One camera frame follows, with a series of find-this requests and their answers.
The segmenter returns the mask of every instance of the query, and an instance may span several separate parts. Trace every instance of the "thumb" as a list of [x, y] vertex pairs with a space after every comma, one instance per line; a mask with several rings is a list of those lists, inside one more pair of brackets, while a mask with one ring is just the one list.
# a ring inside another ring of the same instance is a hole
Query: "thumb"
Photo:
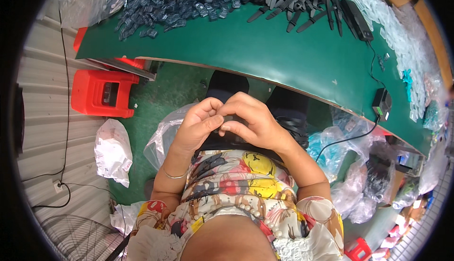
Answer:
[[257, 135], [251, 129], [238, 121], [225, 122], [224, 124], [222, 124], [221, 130], [230, 131], [234, 134], [237, 134], [248, 143], [252, 143], [252, 141], [257, 138]]
[[215, 115], [203, 120], [200, 123], [195, 124], [194, 133], [198, 136], [208, 135], [216, 128], [220, 127], [224, 123], [224, 117], [221, 115]]

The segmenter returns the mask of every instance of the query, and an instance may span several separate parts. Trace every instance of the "green floor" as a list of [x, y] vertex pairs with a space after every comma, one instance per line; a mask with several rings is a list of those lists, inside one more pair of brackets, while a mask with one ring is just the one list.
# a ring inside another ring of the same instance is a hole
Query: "green floor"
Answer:
[[[117, 202], [129, 205], [147, 200], [143, 186], [148, 179], [156, 175], [156, 170], [143, 155], [145, 145], [156, 131], [158, 123], [167, 114], [196, 99], [205, 98], [213, 70], [174, 63], [165, 63], [158, 71], [155, 82], [139, 82], [133, 85], [129, 97], [129, 108], [135, 108], [134, 116], [128, 119], [117, 118], [129, 134], [133, 151], [133, 165], [129, 170], [129, 188], [125, 188], [113, 179], [109, 179], [111, 192]], [[249, 94], [261, 101], [266, 101], [274, 85], [249, 79]], [[317, 100], [309, 103], [309, 131], [321, 131], [332, 126], [329, 106]], [[350, 151], [342, 164], [338, 180], [343, 180], [350, 163], [355, 159], [355, 152]]]

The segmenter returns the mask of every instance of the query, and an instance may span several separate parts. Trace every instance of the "pearl necklace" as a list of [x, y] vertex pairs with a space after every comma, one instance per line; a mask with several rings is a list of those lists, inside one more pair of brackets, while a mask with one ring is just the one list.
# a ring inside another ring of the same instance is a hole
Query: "pearl necklace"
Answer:
[[[215, 211], [216, 209], [219, 209], [221, 207], [240, 207], [241, 209], [243, 210], [246, 210], [248, 212], [250, 212], [254, 217], [258, 218], [259, 220], [263, 220], [262, 217], [260, 217], [260, 212], [257, 211], [256, 209], [252, 208], [251, 206], [249, 205], [244, 205], [244, 204], [241, 204], [240, 206], [236, 206], [236, 205], [211, 205], [210, 209], [212, 211]], [[198, 215], [195, 215], [194, 216], [194, 219], [191, 220], [187, 225], [186, 227], [187, 228], [190, 228], [191, 225], [193, 225], [198, 219], [202, 218], [202, 216], [204, 216], [205, 214], [207, 213], [202, 213], [202, 212], [199, 212]], [[273, 235], [278, 238], [278, 237], [281, 237], [282, 236], [282, 231], [279, 230], [279, 227], [277, 227], [274, 223], [272, 223], [270, 221], [270, 219], [264, 219], [263, 220], [263, 223], [270, 229], [272, 230], [273, 232]]]

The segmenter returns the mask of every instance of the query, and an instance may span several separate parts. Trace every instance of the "wall socket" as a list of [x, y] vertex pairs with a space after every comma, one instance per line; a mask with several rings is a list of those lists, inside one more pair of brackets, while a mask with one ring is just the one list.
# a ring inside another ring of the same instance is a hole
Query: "wall socket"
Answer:
[[55, 192], [57, 192], [57, 193], [60, 193], [61, 191], [63, 191], [63, 188], [61, 187], [61, 182], [59, 180], [57, 180], [54, 183], [54, 188], [55, 188]]

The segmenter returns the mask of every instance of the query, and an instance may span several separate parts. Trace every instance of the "bracelet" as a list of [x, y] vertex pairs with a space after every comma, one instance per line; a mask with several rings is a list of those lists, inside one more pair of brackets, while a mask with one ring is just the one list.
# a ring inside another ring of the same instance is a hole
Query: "bracelet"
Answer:
[[168, 175], [168, 173], [167, 173], [166, 170], [164, 169], [164, 165], [162, 165], [162, 171], [164, 172], [165, 175], [167, 175], [168, 178], [177, 179], [177, 178], [183, 178], [183, 177], [187, 176], [187, 175], [188, 175], [188, 172], [189, 172], [189, 167], [188, 167], [188, 169], [186, 170], [186, 172], [185, 172], [183, 175], [181, 175], [181, 176], [170, 176], [170, 175]]

